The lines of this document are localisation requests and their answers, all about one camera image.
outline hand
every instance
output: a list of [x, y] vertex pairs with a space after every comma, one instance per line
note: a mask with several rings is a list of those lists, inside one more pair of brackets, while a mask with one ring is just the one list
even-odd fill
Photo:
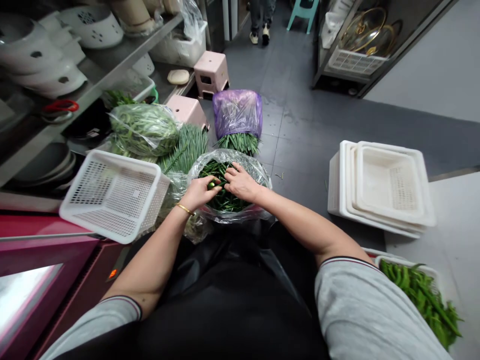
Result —
[[232, 167], [226, 170], [225, 180], [229, 183], [225, 184], [225, 190], [239, 199], [255, 203], [264, 187], [258, 184], [238, 162], [232, 162], [232, 164], [236, 170]]
[[191, 212], [194, 212], [208, 203], [219, 193], [220, 190], [222, 190], [221, 186], [215, 186], [211, 190], [208, 190], [208, 185], [210, 183], [220, 184], [220, 180], [213, 175], [193, 179], [179, 204], [186, 207]]

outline plastic stool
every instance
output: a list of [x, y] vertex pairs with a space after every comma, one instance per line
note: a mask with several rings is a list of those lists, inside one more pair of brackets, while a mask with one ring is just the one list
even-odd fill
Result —
[[197, 99], [190, 97], [172, 95], [170, 100], [165, 104], [168, 106], [175, 118], [180, 123], [195, 124], [202, 129], [210, 128], [207, 117]]
[[225, 54], [205, 51], [193, 69], [200, 99], [204, 98], [204, 93], [213, 95], [228, 87], [229, 71]]
[[315, 13], [317, 12], [317, 7], [319, 6], [319, 0], [310, 0], [313, 1], [313, 6], [311, 8], [305, 8], [300, 6], [301, 0], [295, 0], [295, 5], [293, 6], [293, 10], [290, 16], [290, 22], [288, 23], [288, 27], [286, 28], [287, 31], [290, 31], [290, 27], [294, 22], [295, 17], [308, 19], [308, 28], [306, 29], [306, 33], [310, 34], [310, 29], [312, 28], [312, 23], [314, 22]]

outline soap bar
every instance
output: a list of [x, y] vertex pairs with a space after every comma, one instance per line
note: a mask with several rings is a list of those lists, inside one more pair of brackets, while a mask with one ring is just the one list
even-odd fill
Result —
[[187, 70], [172, 70], [168, 73], [168, 82], [173, 85], [185, 85], [189, 82], [190, 73]]

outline gray tile floor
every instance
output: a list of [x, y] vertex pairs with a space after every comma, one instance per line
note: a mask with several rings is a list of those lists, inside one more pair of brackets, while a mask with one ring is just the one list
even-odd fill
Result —
[[[371, 141], [423, 152], [429, 176], [480, 165], [480, 123], [311, 90], [313, 39], [307, 21], [286, 27], [290, 10], [280, 0], [267, 47], [250, 43], [248, 22], [227, 47], [230, 88], [262, 96], [263, 131], [258, 159], [273, 188], [331, 219], [362, 246], [385, 249], [383, 231], [327, 213], [329, 161], [342, 140]], [[201, 105], [216, 141], [212, 102]]]

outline purple plastic bag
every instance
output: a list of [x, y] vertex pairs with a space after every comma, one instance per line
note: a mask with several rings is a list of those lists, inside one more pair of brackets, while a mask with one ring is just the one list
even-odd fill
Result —
[[225, 90], [213, 95], [215, 133], [218, 140], [225, 135], [262, 134], [262, 97], [252, 90]]

